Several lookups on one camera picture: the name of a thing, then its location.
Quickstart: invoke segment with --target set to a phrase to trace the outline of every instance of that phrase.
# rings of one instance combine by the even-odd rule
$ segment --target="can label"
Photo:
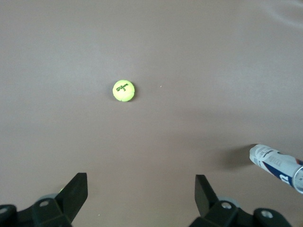
[[[250,159],[284,183],[297,190],[303,188],[303,171],[299,171],[303,161],[264,145],[253,147],[250,150]]]

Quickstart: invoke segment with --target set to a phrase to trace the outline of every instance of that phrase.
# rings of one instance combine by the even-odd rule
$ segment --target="gray surface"
[[[302,1],[1,1],[0,204],[87,172],[75,227],[185,227],[195,174],[303,225],[303,195],[249,160],[303,158]],[[136,98],[111,94],[120,79]]]

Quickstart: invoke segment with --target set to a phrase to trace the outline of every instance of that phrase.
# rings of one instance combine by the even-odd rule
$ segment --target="yellow tennis ball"
[[[117,100],[127,102],[134,96],[134,85],[128,80],[120,80],[115,83],[113,94]]]

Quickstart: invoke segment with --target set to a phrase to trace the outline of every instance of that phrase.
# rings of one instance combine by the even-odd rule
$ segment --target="silver bolt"
[[[232,206],[231,206],[228,202],[223,202],[223,203],[221,204],[221,206],[222,206],[224,209],[231,209],[231,208],[232,208]]]
[[[267,211],[267,210],[261,211],[261,214],[262,214],[262,216],[265,217],[265,218],[273,218],[273,217],[274,217],[273,214],[270,213],[270,212]]]
[[[40,203],[40,207],[45,207],[45,206],[47,206],[49,204],[49,202],[48,201],[43,201],[43,202],[41,202]]]
[[[8,211],[8,209],[6,207],[0,209],[0,214],[4,214],[6,211]]]

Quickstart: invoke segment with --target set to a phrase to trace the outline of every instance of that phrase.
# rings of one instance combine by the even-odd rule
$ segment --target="white cylindrical can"
[[[250,149],[250,159],[303,194],[303,161],[262,144]]]

